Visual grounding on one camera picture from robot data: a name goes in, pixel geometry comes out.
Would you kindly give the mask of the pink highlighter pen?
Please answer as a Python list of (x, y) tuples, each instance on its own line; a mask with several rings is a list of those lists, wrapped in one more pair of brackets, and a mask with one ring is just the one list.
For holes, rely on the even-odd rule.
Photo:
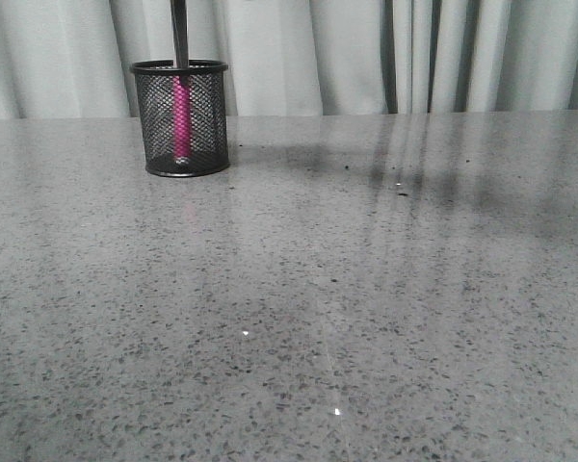
[(191, 153), (190, 87), (188, 79), (174, 76), (173, 89), (173, 144), (174, 160), (180, 166), (189, 162)]

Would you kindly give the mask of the grey orange handled scissors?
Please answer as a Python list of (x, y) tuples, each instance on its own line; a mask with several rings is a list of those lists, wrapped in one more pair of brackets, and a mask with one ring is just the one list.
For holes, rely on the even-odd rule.
[(172, 39), (177, 69), (188, 69), (189, 45), (188, 45), (188, 12), (185, 0), (170, 0)]

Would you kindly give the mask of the black mesh pen holder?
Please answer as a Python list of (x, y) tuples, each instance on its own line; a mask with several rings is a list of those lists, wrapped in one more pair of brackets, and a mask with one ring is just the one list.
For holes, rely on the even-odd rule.
[[(190, 60), (177, 69), (171, 60), (138, 62), (130, 66), (135, 78), (144, 142), (145, 169), (163, 177), (195, 177), (229, 166), (223, 77), (228, 65), (211, 60)], [(174, 76), (188, 79), (190, 87), (191, 153), (180, 166), (174, 160)]]

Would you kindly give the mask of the grey curtain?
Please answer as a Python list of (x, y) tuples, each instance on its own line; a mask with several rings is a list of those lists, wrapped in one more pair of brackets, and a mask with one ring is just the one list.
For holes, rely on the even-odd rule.
[[(191, 1), (239, 116), (578, 109), (578, 1)], [(131, 116), (166, 1), (0, 1), (0, 119)]]

